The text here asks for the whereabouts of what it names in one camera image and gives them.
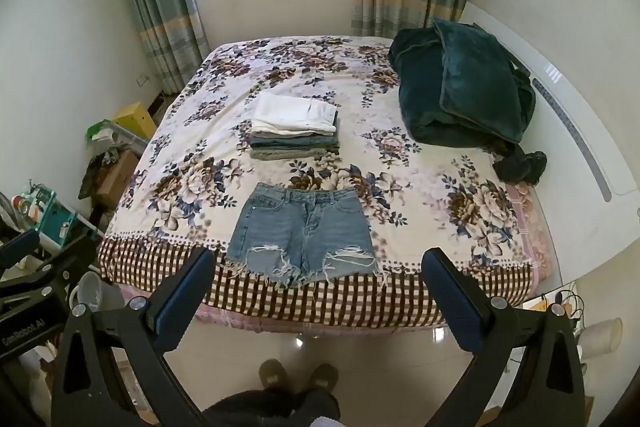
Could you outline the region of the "yellow box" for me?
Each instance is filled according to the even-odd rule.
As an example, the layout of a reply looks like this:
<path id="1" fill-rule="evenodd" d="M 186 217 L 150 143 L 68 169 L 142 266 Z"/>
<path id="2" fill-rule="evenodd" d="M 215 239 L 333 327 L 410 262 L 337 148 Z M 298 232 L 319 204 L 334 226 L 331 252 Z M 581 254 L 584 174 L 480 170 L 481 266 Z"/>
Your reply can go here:
<path id="1" fill-rule="evenodd" d="M 155 121 L 141 102 L 119 109 L 112 121 L 145 140 L 151 140 L 157 129 Z"/>

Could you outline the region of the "brown cardboard box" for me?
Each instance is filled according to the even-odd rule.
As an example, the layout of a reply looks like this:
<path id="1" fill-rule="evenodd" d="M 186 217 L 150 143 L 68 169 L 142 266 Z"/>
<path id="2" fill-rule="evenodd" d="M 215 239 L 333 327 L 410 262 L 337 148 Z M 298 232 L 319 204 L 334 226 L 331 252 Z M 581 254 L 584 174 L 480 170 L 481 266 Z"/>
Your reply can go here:
<path id="1" fill-rule="evenodd" d="M 124 150 L 119 160 L 108 169 L 108 173 L 96 190 L 98 202 L 109 210 L 115 209 L 134 175 L 138 162 L 139 157 L 136 153 L 132 150 Z"/>

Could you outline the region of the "white folded pants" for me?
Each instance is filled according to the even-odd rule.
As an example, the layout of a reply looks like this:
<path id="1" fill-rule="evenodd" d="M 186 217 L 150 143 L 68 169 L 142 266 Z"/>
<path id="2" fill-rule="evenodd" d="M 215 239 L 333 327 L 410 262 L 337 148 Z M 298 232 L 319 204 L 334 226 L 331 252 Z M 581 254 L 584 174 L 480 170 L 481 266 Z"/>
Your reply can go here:
<path id="1" fill-rule="evenodd" d="M 336 106 L 315 98 L 262 92 L 256 98 L 250 130 L 254 134 L 331 135 L 336 131 L 336 118 Z"/>

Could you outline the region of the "blue denim shorts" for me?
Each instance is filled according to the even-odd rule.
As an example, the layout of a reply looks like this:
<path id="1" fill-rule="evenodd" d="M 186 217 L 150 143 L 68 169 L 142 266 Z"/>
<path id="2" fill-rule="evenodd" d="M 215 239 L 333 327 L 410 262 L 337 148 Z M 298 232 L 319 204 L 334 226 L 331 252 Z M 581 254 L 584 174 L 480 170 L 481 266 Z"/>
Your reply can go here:
<path id="1" fill-rule="evenodd" d="M 298 287 L 381 274 L 369 221 L 355 190 L 303 191 L 259 183 L 227 247 L 234 272 Z"/>

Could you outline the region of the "teal storage rack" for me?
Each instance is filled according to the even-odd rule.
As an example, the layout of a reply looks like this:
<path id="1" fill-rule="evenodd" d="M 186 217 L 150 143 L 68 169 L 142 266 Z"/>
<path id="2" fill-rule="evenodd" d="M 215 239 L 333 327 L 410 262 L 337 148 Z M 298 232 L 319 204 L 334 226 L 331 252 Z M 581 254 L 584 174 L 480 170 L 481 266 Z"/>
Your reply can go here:
<path id="1" fill-rule="evenodd" d="M 98 242 L 104 237 L 103 232 L 44 184 L 30 184 L 26 192 L 12 197 L 11 206 L 21 225 L 38 232 L 41 246 L 50 254 L 59 253 L 81 235 L 88 234 Z"/>

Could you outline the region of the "left dark slipper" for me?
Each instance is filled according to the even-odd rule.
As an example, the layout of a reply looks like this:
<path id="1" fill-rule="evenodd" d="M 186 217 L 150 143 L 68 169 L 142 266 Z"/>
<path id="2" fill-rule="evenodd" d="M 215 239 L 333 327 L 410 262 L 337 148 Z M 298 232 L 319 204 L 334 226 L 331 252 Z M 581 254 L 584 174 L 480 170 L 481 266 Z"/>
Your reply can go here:
<path id="1" fill-rule="evenodd" d="M 262 363 L 259 367 L 258 376 L 264 389 L 288 387 L 288 373 L 286 373 L 284 366 L 277 359 L 269 359 Z"/>

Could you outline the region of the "white headboard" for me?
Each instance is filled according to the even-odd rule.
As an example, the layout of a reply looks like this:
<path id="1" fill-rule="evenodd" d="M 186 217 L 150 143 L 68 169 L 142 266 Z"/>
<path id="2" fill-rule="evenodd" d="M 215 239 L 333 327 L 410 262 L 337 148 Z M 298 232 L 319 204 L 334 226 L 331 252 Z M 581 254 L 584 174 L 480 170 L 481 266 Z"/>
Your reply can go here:
<path id="1" fill-rule="evenodd" d="M 534 86 L 534 117 L 522 147 L 548 157 L 535 188 L 552 247 L 551 291 L 576 281 L 639 237 L 639 189 L 612 136 L 591 106 L 549 60 L 478 6 L 461 20 L 494 35 Z"/>

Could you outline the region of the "dark slipper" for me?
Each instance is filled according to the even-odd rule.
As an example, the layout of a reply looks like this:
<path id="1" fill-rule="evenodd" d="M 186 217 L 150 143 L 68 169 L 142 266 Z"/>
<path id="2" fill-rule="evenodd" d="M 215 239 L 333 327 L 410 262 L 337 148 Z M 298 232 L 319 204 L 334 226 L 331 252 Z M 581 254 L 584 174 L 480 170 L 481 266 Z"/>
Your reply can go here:
<path id="1" fill-rule="evenodd" d="M 262 363 L 259 367 L 258 376 L 264 389 L 288 387 L 288 373 L 286 373 L 284 366 L 277 359 L 269 359 Z"/>
<path id="2" fill-rule="evenodd" d="M 311 372 L 306 388 L 321 389 L 332 393 L 336 388 L 338 377 L 340 377 L 340 374 L 334 365 L 321 363 Z"/>

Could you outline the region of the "white bedside lamp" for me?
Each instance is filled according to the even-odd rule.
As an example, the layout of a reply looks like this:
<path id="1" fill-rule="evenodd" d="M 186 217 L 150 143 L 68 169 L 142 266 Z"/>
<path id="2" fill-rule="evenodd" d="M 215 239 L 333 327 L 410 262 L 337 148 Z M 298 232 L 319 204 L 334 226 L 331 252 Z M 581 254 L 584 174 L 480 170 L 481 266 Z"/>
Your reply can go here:
<path id="1" fill-rule="evenodd" d="M 586 361 L 615 352 L 620 347 L 623 331 L 624 323 L 619 317 L 582 329 L 577 336 L 580 359 Z"/>

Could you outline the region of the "white bucket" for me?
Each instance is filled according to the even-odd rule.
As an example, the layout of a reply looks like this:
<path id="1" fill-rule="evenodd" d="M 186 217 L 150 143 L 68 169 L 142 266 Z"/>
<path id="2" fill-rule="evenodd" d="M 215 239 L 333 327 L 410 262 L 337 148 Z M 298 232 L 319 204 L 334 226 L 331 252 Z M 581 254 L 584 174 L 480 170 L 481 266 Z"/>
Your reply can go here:
<path id="1" fill-rule="evenodd" d="M 110 311 L 125 306 L 124 297 L 116 285 L 102 280 L 94 271 L 86 272 L 68 296 L 70 309 L 85 305 L 92 312 Z"/>

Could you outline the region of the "right dark slipper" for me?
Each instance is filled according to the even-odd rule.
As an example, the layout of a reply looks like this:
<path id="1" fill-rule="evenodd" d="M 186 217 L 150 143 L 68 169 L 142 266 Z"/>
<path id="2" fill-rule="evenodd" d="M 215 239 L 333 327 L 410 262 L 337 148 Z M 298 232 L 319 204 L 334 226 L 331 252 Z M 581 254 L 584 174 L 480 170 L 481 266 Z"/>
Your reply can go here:
<path id="1" fill-rule="evenodd" d="M 321 363 L 311 372 L 306 388 L 321 389 L 332 393 L 336 388 L 338 377 L 340 377 L 340 374 L 334 365 Z"/>

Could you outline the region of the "dark green plush blanket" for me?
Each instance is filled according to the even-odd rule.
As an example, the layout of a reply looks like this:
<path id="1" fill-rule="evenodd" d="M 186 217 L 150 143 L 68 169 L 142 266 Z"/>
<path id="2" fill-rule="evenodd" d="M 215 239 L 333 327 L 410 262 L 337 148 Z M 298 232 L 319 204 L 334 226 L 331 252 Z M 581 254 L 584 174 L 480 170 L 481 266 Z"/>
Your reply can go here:
<path id="1" fill-rule="evenodd" d="M 427 28 L 399 31 L 388 59 L 399 78 L 400 113 L 413 140 L 479 147 L 499 157 L 494 170 L 500 181 L 539 182 L 547 155 L 521 148 L 536 93 L 496 37 L 436 17 Z"/>

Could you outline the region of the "floral bed blanket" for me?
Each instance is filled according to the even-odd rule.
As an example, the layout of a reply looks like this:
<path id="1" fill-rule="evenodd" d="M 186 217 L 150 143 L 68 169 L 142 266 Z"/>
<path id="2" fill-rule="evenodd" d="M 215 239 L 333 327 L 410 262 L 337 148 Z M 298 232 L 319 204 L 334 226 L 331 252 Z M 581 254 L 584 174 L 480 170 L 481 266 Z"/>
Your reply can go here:
<path id="1" fill-rule="evenodd" d="M 169 106 L 116 208 L 98 262 L 128 295 L 154 291 L 196 246 L 217 257 L 202 319 L 236 329 L 340 334 L 427 329 L 442 317 L 420 277 L 438 247 L 491 295 L 512 305 L 543 293 L 555 252 L 534 190 L 496 176 L 482 150 L 414 141 L 400 116 L 390 42 L 375 37 L 280 37 L 227 43 Z M 250 146 L 259 95 L 334 105 L 338 147 L 262 160 Z M 227 257 L 259 184 L 354 192 L 378 274 L 286 288 Z"/>

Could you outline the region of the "green and white bag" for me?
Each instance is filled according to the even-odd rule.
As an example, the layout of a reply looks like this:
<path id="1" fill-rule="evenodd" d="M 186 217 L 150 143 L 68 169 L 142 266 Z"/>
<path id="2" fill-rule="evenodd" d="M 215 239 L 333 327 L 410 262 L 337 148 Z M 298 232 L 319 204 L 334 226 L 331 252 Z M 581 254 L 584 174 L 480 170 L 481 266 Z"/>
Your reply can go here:
<path id="1" fill-rule="evenodd" d="M 104 119 L 86 131 L 86 142 L 92 155 L 100 155 L 113 147 L 122 147 L 125 142 L 120 128 L 113 121 Z"/>

